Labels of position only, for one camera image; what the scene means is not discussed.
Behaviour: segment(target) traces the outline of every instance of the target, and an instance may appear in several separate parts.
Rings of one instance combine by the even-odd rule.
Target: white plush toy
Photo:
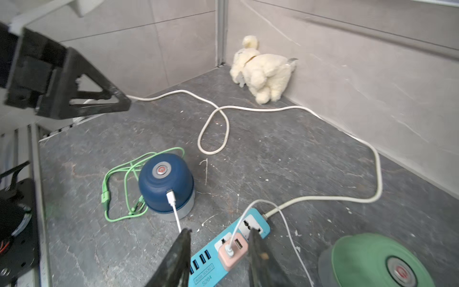
[[[244,48],[235,53],[229,72],[233,81],[240,87],[246,84],[259,104],[280,99],[295,70],[297,59],[274,54],[261,55],[255,36],[244,37],[242,46]]]

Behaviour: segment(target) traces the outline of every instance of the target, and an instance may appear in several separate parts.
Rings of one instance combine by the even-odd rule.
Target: red power symbol
[[[395,269],[395,271],[400,275],[400,277],[402,277],[403,279],[407,279],[408,278],[408,272],[405,270],[405,268],[401,267],[401,266],[397,266],[397,268]]]

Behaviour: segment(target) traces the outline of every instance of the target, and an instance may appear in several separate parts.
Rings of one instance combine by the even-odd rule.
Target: blue container
[[[195,201],[194,179],[185,161],[163,153],[146,162],[139,175],[139,189],[145,203],[164,220],[174,221],[174,211],[166,193],[173,190],[179,218],[185,217]]]

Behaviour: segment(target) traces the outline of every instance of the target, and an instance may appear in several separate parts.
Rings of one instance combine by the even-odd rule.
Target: white power cable
[[[179,233],[182,232],[182,227],[180,227],[179,215],[177,214],[177,210],[175,209],[175,194],[172,190],[166,193],[166,197],[168,198],[168,202],[172,209],[174,210],[175,220],[177,221],[177,227],[179,228]]]
[[[285,224],[285,228],[287,229],[287,234],[288,234],[288,237],[290,239],[290,243],[293,247],[293,250],[295,251],[295,254],[297,255],[298,257],[298,260],[300,260],[300,263],[301,263],[301,266],[303,267],[304,269],[304,272],[306,272],[306,275],[308,276],[308,279],[309,279],[309,283],[311,284],[311,287],[314,286],[314,282],[313,280],[311,279],[311,276],[309,275],[309,272],[308,272],[308,269],[306,268],[306,266],[304,265],[303,263],[303,260],[301,260],[301,257],[300,257],[300,254],[298,253],[298,250],[297,248],[295,247],[295,244],[293,243],[293,239],[291,237],[291,234],[290,234],[290,229],[288,228],[288,224],[287,224],[287,220],[285,219],[285,216],[284,214],[282,213],[282,210],[280,209],[280,207],[278,207],[275,203],[271,202],[271,201],[268,201],[268,200],[264,200],[264,199],[257,199],[255,200],[254,202],[250,203],[249,206],[247,206],[247,208],[244,210],[244,213],[242,214],[241,218],[239,218],[239,221],[237,222],[236,224],[236,227],[233,231],[233,235],[231,235],[231,239],[229,240],[229,244],[227,246],[231,246],[231,244],[234,242],[234,238],[236,236],[236,232],[237,232],[237,229],[239,228],[239,225],[241,225],[241,222],[243,221],[243,219],[246,217],[247,213],[249,212],[249,210],[252,208],[252,206],[254,206],[255,204],[257,203],[269,203],[271,205],[274,205],[275,209],[277,211],[279,211],[280,215],[282,216],[282,220],[284,221],[284,224]]]
[[[168,92],[168,93],[165,93],[163,95],[160,95],[160,96],[157,96],[157,97],[154,97],[154,98],[140,98],[140,97],[135,97],[135,96],[127,96],[129,97],[130,99],[133,99],[133,100],[138,100],[138,101],[155,101],[155,100],[158,100],[158,99],[161,99],[165,96],[168,96],[168,95],[172,95],[172,94],[178,94],[178,93],[185,93],[185,94],[188,94],[192,97],[195,97],[196,99],[200,100],[200,101],[204,101],[210,105],[212,105],[213,107],[215,107],[215,110],[210,114],[209,118],[207,119],[206,123],[204,124],[204,126],[202,127],[201,129],[201,132],[199,133],[199,136],[198,136],[198,141],[197,141],[197,144],[198,144],[198,148],[199,150],[204,153],[204,154],[207,154],[207,155],[212,155],[212,154],[216,154],[220,151],[222,151],[225,146],[226,146],[226,143],[228,141],[228,137],[230,135],[230,122],[228,120],[228,117],[226,116],[226,114],[222,111],[224,109],[238,109],[238,110],[243,110],[243,111],[250,111],[250,112],[279,112],[279,111],[285,111],[285,110],[290,110],[290,109],[301,109],[301,110],[305,110],[309,113],[311,113],[312,115],[316,116],[317,118],[323,120],[318,114],[316,114],[314,111],[312,111],[311,109],[307,108],[307,107],[302,107],[302,106],[288,106],[288,107],[281,107],[281,108],[275,108],[275,109],[255,109],[255,108],[248,108],[248,107],[239,107],[239,106],[224,106],[224,107],[218,107],[216,104],[214,104],[213,102],[207,100],[207,99],[204,99],[204,98],[201,98],[195,94],[193,94],[192,92],[190,91],[187,91],[187,90],[175,90],[175,91],[171,91],[171,92]],[[225,119],[225,122],[226,122],[226,132],[225,132],[225,138],[223,140],[223,144],[221,145],[221,147],[219,147],[218,149],[216,149],[215,151],[212,151],[212,152],[209,152],[209,151],[206,151],[202,148],[201,146],[201,140],[202,140],[202,136],[204,135],[204,132],[206,131],[207,127],[209,126],[209,123],[210,121],[212,120],[212,118],[214,117],[214,115],[217,113],[217,112],[220,112],[223,116],[223,118]],[[294,203],[298,203],[298,202],[301,202],[301,201],[307,201],[307,200],[327,200],[327,201],[330,201],[330,200],[336,200],[336,201],[350,201],[350,202],[355,202],[355,203],[373,203],[375,201],[377,201],[381,195],[382,195],[382,174],[381,174],[381,161],[380,161],[380,157],[379,157],[379,154],[378,154],[378,151],[368,142],[362,140],[362,139],[359,139],[349,133],[346,133],[344,132],[346,135],[352,137],[353,139],[363,143],[364,145],[368,146],[374,156],[375,156],[375,167],[376,167],[376,192],[374,194],[374,196],[370,197],[370,198],[354,198],[354,197],[344,197],[344,196],[304,196],[304,197],[297,197],[297,198],[294,198],[290,201],[287,201],[286,203],[282,204],[281,206],[277,206],[275,205],[274,203],[270,202],[270,201],[267,201],[267,200],[263,200],[263,199],[258,199],[254,202],[252,202],[249,207],[245,210],[244,214],[241,216],[241,218],[239,219],[239,222],[235,228],[235,231],[233,232],[233,235],[231,236],[231,241],[230,242],[233,242],[234,240],[234,237],[235,237],[235,233],[237,232],[237,228],[239,227],[239,224],[241,223],[242,219],[244,218],[244,216],[246,215],[246,213],[248,212],[249,208],[252,207],[252,205],[258,203],[258,202],[264,202],[264,203],[269,203],[269,204],[272,204],[274,205],[276,208],[274,208],[273,210],[267,212],[264,217],[265,218],[268,218],[270,216],[272,216],[273,214],[275,214],[276,212],[280,212],[280,215],[282,216],[282,219],[284,220],[284,223],[285,223],[285,226],[287,227],[287,233],[289,235],[289,238],[290,238],[290,242],[292,243],[292,246],[294,247],[295,249],[295,253],[297,254],[297,257],[298,259],[300,259],[300,262],[301,262],[301,265],[303,266],[304,270],[306,271],[306,274],[308,275],[308,279],[309,279],[309,282],[311,283],[311,286],[313,286],[313,282],[311,280],[311,277],[309,276],[309,273],[308,273],[308,270],[306,269],[306,266],[304,265],[303,261],[301,260],[301,257],[297,251],[297,249],[295,248],[295,244],[293,243],[293,240],[291,238],[291,235],[290,235],[290,231],[288,229],[288,225],[287,225],[287,221],[282,213],[282,209],[294,204]]]
[[[164,98],[165,96],[172,95],[172,94],[179,94],[179,93],[188,94],[188,95],[190,95],[190,96],[192,96],[192,97],[195,97],[196,99],[198,99],[198,100],[200,100],[200,101],[203,101],[203,102],[206,102],[206,103],[212,105],[212,106],[213,106],[214,108],[216,108],[216,109],[219,108],[219,107],[218,107],[216,104],[214,104],[213,102],[211,102],[211,101],[209,101],[209,100],[207,100],[207,99],[201,98],[200,96],[198,96],[198,95],[196,95],[196,94],[193,94],[192,92],[187,91],[187,90],[175,90],[175,91],[168,92],[168,93],[162,94],[162,95],[157,96],[157,97],[154,97],[154,98],[139,98],[139,97],[136,97],[136,96],[129,96],[129,95],[127,95],[127,97],[130,98],[130,99],[133,99],[133,100],[138,100],[138,101],[155,101],[155,100],[159,100],[159,99],[161,99],[161,98]],[[211,118],[209,118],[209,119],[207,120],[206,125],[204,126],[204,128],[201,130],[201,133],[199,134],[198,148],[199,148],[199,150],[200,150],[202,153],[205,153],[205,154],[208,154],[208,155],[212,155],[212,154],[216,154],[216,153],[221,152],[221,151],[225,148],[226,142],[228,141],[228,136],[230,135],[230,124],[229,124],[230,121],[228,120],[228,117],[225,115],[224,112],[220,111],[220,114],[222,114],[222,116],[223,116],[223,118],[225,119],[225,122],[226,122],[226,132],[225,132],[225,139],[224,139],[224,141],[223,141],[223,144],[222,144],[222,146],[221,146],[219,149],[217,149],[217,150],[215,150],[215,151],[213,151],[213,152],[208,152],[208,151],[206,151],[206,150],[204,150],[204,149],[202,148],[202,146],[201,146],[201,140],[200,140],[200,139],[201,139],[201,137],[202,137],[202,134],[203,134],[204,131],[206,130],[207,125],[209,125],[208,122],[210,122],[210,119],[211,119]]]

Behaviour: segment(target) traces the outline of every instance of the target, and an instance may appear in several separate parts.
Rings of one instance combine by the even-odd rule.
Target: power strip plug
[[[218,258],[218,250],[231,238],[231,233],[234,231],[238,221],[239,218],[191,257],[188,287],[213,287],[228,274],[228,271],[224,269]],[[266,220],[254,208],[249,210],[244,221],[247,222],[250,228],[260,229],[261,238],[265,238],[271,232],[271,228]],[[248,235],[246,237],[244,233],[246,233],[246,230],[249,230],[250,233],[250,229],[245,225],[244,221],[239,226],[237,232],[241,233],[248,240]]]

